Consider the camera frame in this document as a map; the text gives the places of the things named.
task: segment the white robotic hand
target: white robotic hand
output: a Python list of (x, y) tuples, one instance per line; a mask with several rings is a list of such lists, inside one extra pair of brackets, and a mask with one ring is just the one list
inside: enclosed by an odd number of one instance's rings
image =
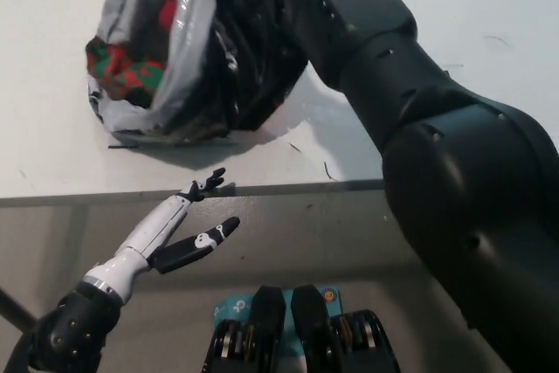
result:
[(229, 218), (205, 233), (166, 245), (186, 218), (190, 205), (204, 200), (205, 192), (222, 184), (224, 173), (225, 169), (217, 169), (205, 183), (193, 181), (188, 189), (155, 207), (128, 235), (114, 257), (92, 268), (84, 281), (123, 306), (130, 300), (135, 279), (141, 273), (152, 268), (168, 273), (208, 255), (238, 227), (238, 218)]

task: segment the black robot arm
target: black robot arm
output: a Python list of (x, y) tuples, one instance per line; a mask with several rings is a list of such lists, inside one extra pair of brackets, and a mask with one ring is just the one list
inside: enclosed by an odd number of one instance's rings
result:
[(559, 156), (548, 134), (443, 72), (402, 0), (279, 3), (376, 144), (404, 236), (468, 325), (513, 371), (559, 371)]

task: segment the red cloth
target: red cloth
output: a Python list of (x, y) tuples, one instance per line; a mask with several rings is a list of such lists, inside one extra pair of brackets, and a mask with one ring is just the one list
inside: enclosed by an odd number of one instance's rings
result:
[(163, 5), (161, 11), (159, 12), (159, 26), (163, 28), (166, 32), (171, 31), (171, 26), (173, 26), (173, 19), (175, 18), (177, 1), (168, 0)]

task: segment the black fingertip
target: black fingertip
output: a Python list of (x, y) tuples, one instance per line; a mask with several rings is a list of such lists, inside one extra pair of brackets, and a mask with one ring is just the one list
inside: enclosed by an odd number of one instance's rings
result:
[(240, 218), (228, 218), (221, 225), (224, 227), (224, 236), (227, 238), (241, 224)]
[(221, 175), (225, 173), (225, 168), (219, 168), (213, 171), (213, 176), (215, 178), (219, 178)]

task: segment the black joint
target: black joint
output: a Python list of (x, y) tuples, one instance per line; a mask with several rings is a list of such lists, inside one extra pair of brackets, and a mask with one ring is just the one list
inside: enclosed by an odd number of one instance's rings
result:
[(95, 371), (107, 334), (120, 315), (121, 305), (112, 296), (80, 282), (38, 321), (33, 357), (48, 371)]

